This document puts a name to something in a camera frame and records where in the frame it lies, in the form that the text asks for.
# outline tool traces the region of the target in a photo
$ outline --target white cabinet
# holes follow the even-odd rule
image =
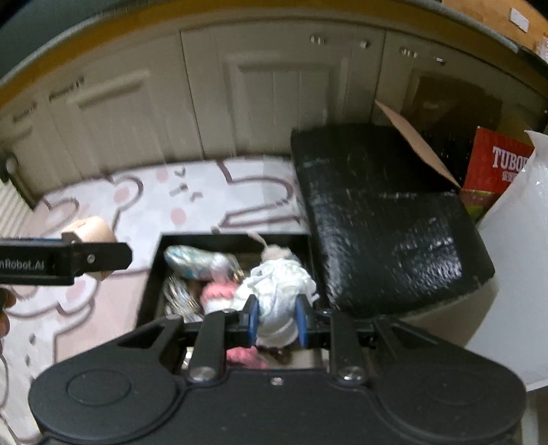
[[[16,155],[19,173],[36,196],[82,178],[38,91],[3,110],[0,147]]]
[[[294,128],[369,121],[384,33],[306,21],[183,32],[205,155],[285,153]]]
[[[376,98],[418,130],[470,137],[480,125],[526,138],[548,101],[510,75],[458,50],[388,31]],[[388,124],[378,108],[373,122]]]
[[[178,34],[73,65],[43,91],[85,177],[202,157]]]
[[[429,90],[419,104],[424,113],[441,115],[458,101],[484,95],[500,98],[507,75],[474,57],[419,37],[387,32],[376,98],[397,112],[414,107],[419,90]],[[378,108],[373,121],[387,122]]]

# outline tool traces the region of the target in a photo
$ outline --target white fabric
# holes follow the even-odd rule
[[[312,304],[316,283],[298,261],[269,260],[252,269],[236,290],[232,308],[242,310],[250,295],[259,301],[260,319],[257,344],[266,347],[289,345],[298,336],[294,318],[297,295],[305,294]]]
[[[232,306],[232,300],[228,298],[210,298],[203,305],[204,313],[207,315],[212,312],[223,311],[230,309]]]
[[[528,133],[533,155],[479,225],[499,291],[467,347],[530,391],[548,384],[548,136]]]
[[[271,244],[270,246],[266,244],[266,241],[256,232],[247,233],[250,238],[253,238],[255,241],[261,243],[265,248],[261,252],[261,261],[264,263],[268,260],[277,260],[279,258],[285,259],[297,259],[296,256],[291,252],[287,247],[282,248],[277,244]]]

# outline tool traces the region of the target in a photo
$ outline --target plastic bag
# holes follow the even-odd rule
[[[498,294],[467,347],[516,372],[527,390],[548,384],[548,136],[479,224]]]
[[[169,246],[164,252],[169,267],[183,278],[226,283],[240,270],[236,257],[189,246]]]
[[[251,270],[251,274],[234,293],[232,308],[243,309],[250,295],[259,301],[260,319],[257,344],[266,347],[284,347],[298,336],[294,319],[297,295],[305,294],[312,304],[316,283],[298,261],[269,260]]]

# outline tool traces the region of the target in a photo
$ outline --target pink knitted fabric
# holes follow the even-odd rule
[[[255,346],[250,348],[233,347],[226,351],[226,359],[229,362],[241,364],[246,368],[268,368],[268,365],[262,360]]]
[[[210,311],[219,310],[219,305],[211,304],[215,300],[224,300],[227,303],[226,307],[230,307],[230,301],[234,297],[234,292],[237,288],[238,285],[233,281],[228,283],[211,282],[204,287],[200,303],[206,312],[205,314],[207,315],[208,309]],[[263,361],[256,347],[234,347],[226,351],[226,359],[229,362],[242,365],[246,368],[268,368],[268,365]]]
[[[234,281],[229,281],[227,283],[216,283],[212,281],[204,287],[202,296],[200,297],[200,303],[202,303],[202,306],[206,306],[207,302],[212,299],[226,298],[232,300],[237,288],[238,285]]]

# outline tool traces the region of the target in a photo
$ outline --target cardboard box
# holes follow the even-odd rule
[[[533,147],[478,127],[460,198],[473,219],[502,195],[533,153]]]

